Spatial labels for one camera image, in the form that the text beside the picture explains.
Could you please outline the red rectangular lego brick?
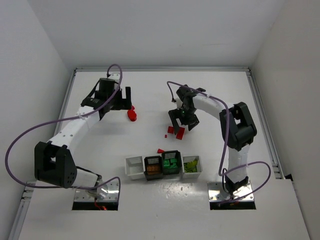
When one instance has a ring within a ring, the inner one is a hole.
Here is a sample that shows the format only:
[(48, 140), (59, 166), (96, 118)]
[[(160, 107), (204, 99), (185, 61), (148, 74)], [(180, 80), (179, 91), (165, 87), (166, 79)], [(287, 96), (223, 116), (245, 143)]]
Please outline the red rectangular lego brick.
[(176, 134), (176, 139), (182, 140), (183, 136), (184, 136), (184, 133), (185, 133), (185, 128), (184, 127), (180, 127), (178, 132), (177, 132), (177, 134)]

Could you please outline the red round lego piece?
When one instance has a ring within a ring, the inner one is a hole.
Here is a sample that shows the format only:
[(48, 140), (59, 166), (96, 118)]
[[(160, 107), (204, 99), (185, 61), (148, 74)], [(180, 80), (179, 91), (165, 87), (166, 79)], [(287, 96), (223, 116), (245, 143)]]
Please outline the red round lego piece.
[(130, 109), (127, 111), (127, 117), (131, 122), (135, 122), (137, 120), (137, 113), (134, 109)]

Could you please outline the green upside-down lego brick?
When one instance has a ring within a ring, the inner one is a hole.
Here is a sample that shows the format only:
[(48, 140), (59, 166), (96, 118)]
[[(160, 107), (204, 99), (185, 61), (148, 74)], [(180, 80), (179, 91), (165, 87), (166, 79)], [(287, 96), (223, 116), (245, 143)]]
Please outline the green upside-down lego brick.
[(170, 160), (169, 159), (165, 159), (164, 161), (163, 161), (163, 168), (164, 169), (169, 169), (171, 167), (171, 162), (170, 162)]

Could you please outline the lime square lego brick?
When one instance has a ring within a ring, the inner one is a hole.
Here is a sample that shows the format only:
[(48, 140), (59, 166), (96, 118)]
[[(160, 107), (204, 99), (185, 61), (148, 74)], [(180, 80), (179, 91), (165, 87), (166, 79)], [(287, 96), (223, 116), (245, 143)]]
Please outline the lime square lego brick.
[(190, 162), (185, 162), (183, 164), (184, 171), (186, 173), (196, 173), (198, 171), (197, 170), (197, 165), (198, 165), (198, 161), (197, 160), (193, 160), (193, 161), (190, 161)]

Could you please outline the green small lego brick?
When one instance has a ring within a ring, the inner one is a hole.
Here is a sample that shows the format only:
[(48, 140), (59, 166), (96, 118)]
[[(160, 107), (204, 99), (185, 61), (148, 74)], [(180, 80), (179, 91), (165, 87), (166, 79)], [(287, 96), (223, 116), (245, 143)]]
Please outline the green small lego brick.
[(171, 162), (170, 167), (177, 168), (178, 167), (177, 162)]

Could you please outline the orange brown lego brick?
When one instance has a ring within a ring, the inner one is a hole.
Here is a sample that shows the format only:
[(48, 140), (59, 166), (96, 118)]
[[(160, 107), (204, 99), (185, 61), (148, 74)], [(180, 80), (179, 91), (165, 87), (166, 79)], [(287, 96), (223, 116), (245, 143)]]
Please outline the orange brown lego brick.
[(159, 164), (147, 165), (146, 167), (147, 175), (158, 175), (162, 173), (161, 166)]

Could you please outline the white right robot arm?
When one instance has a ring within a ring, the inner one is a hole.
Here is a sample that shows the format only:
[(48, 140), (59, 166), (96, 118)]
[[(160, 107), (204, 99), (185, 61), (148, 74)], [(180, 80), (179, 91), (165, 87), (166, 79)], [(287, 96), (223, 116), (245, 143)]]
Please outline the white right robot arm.
[(218, 174), (225, 181), (226, 192), (232, 195), (249, 182), (246, 169), (248, 152), (257, 135), (257, 128), (247, 104), (226, 103), (209, 95), (203, 88), (194, 89), (186, 84), (179, 85), (176, 94), (177, 98), (171, 99), (176, 107), (168, 112), (174, 134), (180, 131), (181, 125), (192, 130), (199, 124), (197, 110), (204, 111), (219, 120), (224, 140), (222, 154), (228, 155), (228, 168), (224, 172), (223, 165), (220, 164)]

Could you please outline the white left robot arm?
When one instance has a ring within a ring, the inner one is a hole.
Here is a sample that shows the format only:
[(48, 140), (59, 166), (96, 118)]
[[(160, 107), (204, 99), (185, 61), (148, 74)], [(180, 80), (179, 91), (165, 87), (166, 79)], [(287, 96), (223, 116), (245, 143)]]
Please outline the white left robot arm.
[(75, 115), (62, 130), (34, 148), (34, 176), (38, 181), (61, 188), (91, 189), (101, 176), (76, 165), (73, 158), (78, 144), (89, 130), (110, 111), (132, 108), (131, 87), (121, 89), (113, 78), (100, 78), (82, 100)]

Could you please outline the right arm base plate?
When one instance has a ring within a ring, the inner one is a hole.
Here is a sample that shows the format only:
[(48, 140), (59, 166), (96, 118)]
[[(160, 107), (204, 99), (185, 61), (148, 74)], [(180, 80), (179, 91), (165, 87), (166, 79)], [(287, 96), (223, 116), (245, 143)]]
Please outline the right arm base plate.
[(229, 194), (226, 192), (226, 186), (223, 189), (221, 182), (209, 182), (207, 184), (208, 198), (210, 203), (225, 202), (236, 200), (240, 202), (253, 202), (255, 200), (251, 182)]

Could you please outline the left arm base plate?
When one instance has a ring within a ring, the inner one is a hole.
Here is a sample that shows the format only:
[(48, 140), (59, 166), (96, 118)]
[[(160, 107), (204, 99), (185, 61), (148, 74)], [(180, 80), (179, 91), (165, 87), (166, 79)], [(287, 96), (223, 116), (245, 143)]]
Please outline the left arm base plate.
[(110, 181), (96, 190), (77, 189), (74, 194), (74, 202), (115, 203), (119, 200), (120, 184), (117, 180)]

